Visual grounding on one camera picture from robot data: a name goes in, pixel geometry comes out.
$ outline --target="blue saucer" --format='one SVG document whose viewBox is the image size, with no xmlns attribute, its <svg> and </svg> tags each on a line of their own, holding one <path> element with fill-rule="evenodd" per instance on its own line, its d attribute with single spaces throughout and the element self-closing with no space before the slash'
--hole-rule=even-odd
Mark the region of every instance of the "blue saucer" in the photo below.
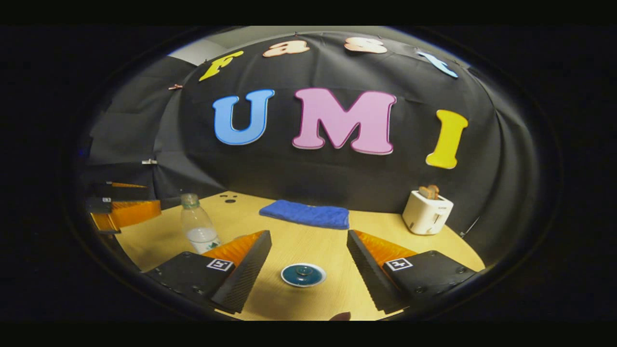
<svg viewBox="0 0 617 347">
<path fill-rule="evenodd" d="M 326 272 L 314 264 L 298 263 L 285 267 L 281 278 L 292 286 L 315 286 L 326 280 Z"/>
</svg>

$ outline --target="white toaster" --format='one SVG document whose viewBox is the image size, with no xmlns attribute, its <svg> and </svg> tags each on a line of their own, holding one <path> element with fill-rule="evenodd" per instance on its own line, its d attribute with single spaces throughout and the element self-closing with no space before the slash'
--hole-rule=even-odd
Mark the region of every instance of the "white toaster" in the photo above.
<svg viewBox="0 0 617 347">
<path fill-rule="evenodd" d="M 439 195 L 438 200 L 427 199 L 417 190 L 409 195 L 403 211 L 403 220 L 409 230 L 417 235 L 434 235 L 441 231 L 454 204 Z"/>
</svg>

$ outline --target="letter m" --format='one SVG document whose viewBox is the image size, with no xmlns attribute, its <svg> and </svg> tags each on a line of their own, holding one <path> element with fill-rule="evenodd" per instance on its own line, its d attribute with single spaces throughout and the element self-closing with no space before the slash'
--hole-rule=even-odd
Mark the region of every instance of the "letter m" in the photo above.
<svg viewBox="0 0 617 347">
<path fill-rule="evenodd" d="M 396 97 L 379 91 L 367 91 L 345 111 L 330 90 L 307 88 L 296 92 L 302 100 L 300 134 L 292 144 L 301 149 L 318 149 L 326 141 L 319 136 L 319 123 L 328 134 L 334 148 L 345 145 L 357 126 L 358 138 L 351 148 L 360 153 L 385 155 L 393 150 L 389 142 L 390 108 Z"/>
</svg>

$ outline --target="white sticker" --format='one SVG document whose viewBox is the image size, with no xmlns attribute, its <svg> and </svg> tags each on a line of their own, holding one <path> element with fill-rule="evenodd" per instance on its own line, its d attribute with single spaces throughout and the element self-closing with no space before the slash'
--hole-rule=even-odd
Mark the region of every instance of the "white sticker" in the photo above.
<svg viewBox="0 0 617 347">
<path fill-rule="evenodd" d="M 392 271 L 398 271 L 413 266 L 413 264 L 408 262 L 405 258 L 387 261 L 386 264 L 390 267 L 390 269 L 392 269 Z"/>
<path fill-rule="evenodd" d="M 223 259 L 214 259 L 207 267 L 215 270 L 227 271 L 232 264 L 233 262 L 224 261 Z"/>
</svg>

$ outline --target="black fabric backdrop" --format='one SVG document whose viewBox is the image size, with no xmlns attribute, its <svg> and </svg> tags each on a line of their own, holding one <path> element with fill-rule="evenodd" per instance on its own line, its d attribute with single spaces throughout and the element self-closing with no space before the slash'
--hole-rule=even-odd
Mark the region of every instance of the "black fabric backdrop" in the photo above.
<svg viewBox="0 0 617 347">
<path fill-rule="evenodd" d="M 86 183 L 147 185 L 151 198 L 160 199 L 163 208 L 178 205 L 183 192 L 205 197 L 233 190 L 394 213 L 403 211 L 411 190 L 436 184 L 454 203 L 448 226 L 465 236 L 473 226 L 469 244 L 486 264 L 493 264 L 528 229 L 519 214 L 525 213 L 521 206 L 535 200 L 521 187 L 537 186 L 539 179 L 534 167 L 539 144 L 533 142 L 527 124 L 534 110 L 525 109 L 528 101 L 513 99 L 510 91 L 482 75 L 481 68 L 464 69 L 438 50 L 428 52 L 445 61 L 458 78 L 417 54 L 427 50 L 392 40 L 379 39 L 388 49 L 385 54 L 351 52 L 344 44 L 352 36 L 374 38 L 328 32 L 265 40 L 243 47 L 243 55 L 202 82 L 199 78 L 210 62 L 195 67 L 162 58 L 129 79 L 102 110 L 90 132 L 94 140 Z M 262 56 L 271 45 L 287 40 L 304 40 L 310 50 Z M 174 83 L 184 88 L 167 90 Z M 389 132 L 393 153 L 355 152 L 349 143 L 357 137 L 357 128 L 340 149 L 333 148 L 322 127 L 324 147 L 295 148 L 292 139 L 299 134 L 302 104 L 294 93 L 304 88 L 331 90 L 344 109 L 364 91 L 396 96 Z M 244 97 L 260 89 L 276 93 L 268 100 L 263 135 L 244 146 L 220 142 L 214 134 L 213 102 L 238 96 L 233 125 L 243 129 L 249 125 L 251 105 Z M 425 163 L 439 137 L 439 109 L 469 121 L 458 147 L 458 164 L 450 170 Z M 158 164 L 140 168 L 146 159 Z M 491 194 L 496 194 L 495 186 L 509 194 L 509 206 L 481 217 Z M 501 230 L 511 226 L 512 219 L 521 221 L 519 228 L 504 235 Z"/>
</svg>

